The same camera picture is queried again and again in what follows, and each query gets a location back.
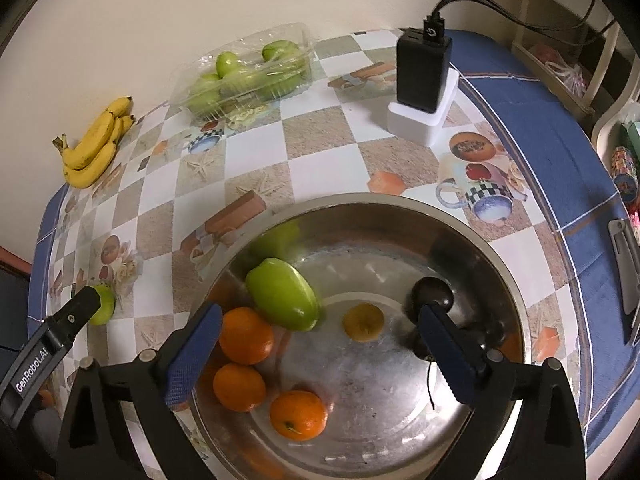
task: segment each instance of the plastic container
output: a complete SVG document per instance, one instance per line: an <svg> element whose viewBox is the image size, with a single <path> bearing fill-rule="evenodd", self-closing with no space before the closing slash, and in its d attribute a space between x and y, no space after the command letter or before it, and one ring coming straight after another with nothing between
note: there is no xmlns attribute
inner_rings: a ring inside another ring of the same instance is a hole
<svg viewBox="0 0 640 480"><path fill-rule="evenodd" d="M303 91L311 83L313 47L302 23L232 41L189 65L170 103L206 123Z"/></svg>

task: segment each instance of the orange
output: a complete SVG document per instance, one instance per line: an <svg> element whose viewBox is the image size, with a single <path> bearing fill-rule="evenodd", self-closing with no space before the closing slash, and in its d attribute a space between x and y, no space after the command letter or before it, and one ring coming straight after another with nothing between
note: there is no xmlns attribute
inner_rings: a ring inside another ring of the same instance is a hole
<svg viewBox="0 0 640 480"><path fill-rule="evenodd" d="M53 399L53 394L49 390L44 388L38 392L42 406L44 408L53 408L56 405L56 401Z"/></svg>
<svg viewBox="0 0 640 480"><path fill-rule="evenodd" d="M255 310L241 306L222 318L220 348L233 362L255 365L263 361L273 348L273 330Z"/></svg>
<svg viewBox="0 0 640 480"><path fill-rule="evenodd" d="M318 396L311 392L291 390L271 403L269 412L274 429L291 440L309 440L326 426L327 411Z"/></svg>
<svg viewBox="0 0 640 480"><path fill-rule="evenodd" d="M229 363L213 376L213 392L228 410L248 412L263 402L267 388L253 368Z"/></svg>

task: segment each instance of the apple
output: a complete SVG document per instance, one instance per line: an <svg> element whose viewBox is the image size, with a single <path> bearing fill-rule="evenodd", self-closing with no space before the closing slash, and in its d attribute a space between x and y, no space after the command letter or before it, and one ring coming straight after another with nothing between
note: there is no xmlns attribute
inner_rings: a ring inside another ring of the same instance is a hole
<svg viewBox="0 0 640 480"><path fill-rule="evenodd" d="M282 57L295 57L300 54L300 47L289 40L277 40L267 44L262 49L262 59L271 61Z"/></svg>
<svg viewBox="0 0 640 480"><path fill-rule="evenodd" d="M220 76L215 72L211 74L201 75L197 81L189 88L189 94L192 96L200 95L206 91L213 90L219 86Z"/></svg>
<svg viewBox="0 0 640 480"><path fill-rule="evenodd" d="M241 66L227 72L222 81L224 83L221 92L227 96L237 96L255 91L264 85L265 75L248 66Z"/></svg>
<svg viewBox="0 0 640 480"><path fill-rule="evenodd" d="M280 99L293 92L302 84L300 74L276 74L266 77L267 84L260 89L260 97L265 100Z"/></svg>
<svg viewBox="0 0 640 480"><path fill-rule="evenodd" d="M89 323L92 325L104 325L113 316L116 307L116 297L108 285L89 285L100 295L100 308L91 316Z"/></svg>
<svg viewBox="0 0 640 480"><path fill-rule="evenodd" d="M318 299L304 277L277 258L267 258L244 279L257 312L287 330L306 332L320 317Z"/></svg>
<svg viewBox="0 0 640 480"><path fill-rule="evenodd" d="M227 50L226 52L219 54L216 59L216 72L218 72L218 76L224 78L226 74L238 69L241 65L242 62L238 59L238 55Z"/></svg>
<svg viewBox="0 0 640 480"><path fill-rule="evenodd" d="M187 108L196 117L217 117L220 113L220 90L216 88L191 97L187 101Z"/></svg>

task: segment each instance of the banana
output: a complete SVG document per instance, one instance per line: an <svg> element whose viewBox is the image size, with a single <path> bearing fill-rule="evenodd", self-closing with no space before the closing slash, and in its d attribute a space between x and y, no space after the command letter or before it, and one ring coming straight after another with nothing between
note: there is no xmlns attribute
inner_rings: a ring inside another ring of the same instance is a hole
<svg viewBox="0 0 640 480"><path fill-rule="evenodd" d="M73 149L66 144L66 135L62 139L53 139L53 145L62 154L64 165L72 170L82 170L103 147L113 131L114 116L112 112L104 112L84 135L80 143Z"/></svg>
<svg viewBox="0 0 640 480"><path fill-rule="evenodd" d="M131 97L118 97L113 103L107 106L105 111L113 113L116 117L122 117L129 111L131 102Z"/></svg>
<svg viewBox="0 0 640 480"><path fill-rule="evenodd" d="M124 137L124 134L129 131L130 127L132 127L135 122L136 118L133 115L125 115L122 118L122 133L120 134L120 138Z"/></svg>
<svg viewBox="0 0 640 480"><path fill-rule="evenodd" d="M114 139L114 142L117 144L120 142L122 138L122 131L124 129L124 122L121 117L116 117L113 121L113 131L111 132L110 139Z"/></svg>
<svg viewBox="0 0 640 480"><path fill-rule="evenodd" d="M64 167L63 173L65 180L72 187L84 189L91 186L98 180L104 170L111 164L113 157L116 155L118 137L122 132L122 120L118 120L114 126L107 143L100 149L94 160L82 170L72 170L68 166Z"/></svg>

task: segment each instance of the metal bowl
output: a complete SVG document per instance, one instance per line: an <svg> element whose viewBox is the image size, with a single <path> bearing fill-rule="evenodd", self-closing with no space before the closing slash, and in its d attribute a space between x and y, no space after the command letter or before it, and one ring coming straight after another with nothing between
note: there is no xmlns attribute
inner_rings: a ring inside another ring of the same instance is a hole
<svg viewBox="0 0 640 480"><path fill-rule="evenodd" d="M213 264L205 300L224 311L251 305L244 277L268 256L302 273L321 299L323 316L310 332L276 329L273 352L256 366L267 399L250 413L230 412L217 401L213 375L228 360L218 347L212 352L191 407L213 453L235 478L425 477L469 410L456 402L437 365L429 370L411 350L407 299L423 276L449 283L449 315L458 326L512 360L530 362L522 330L526 311L506 266L469 227L436 208L380 194L292 206L244 234ZM341 325L345 312L362 302L385 314L383 333L369 343L350 340ZM270 403L289 389L313 391L328 407L326 429L317 438L293 442L271 427Z"/></svg>

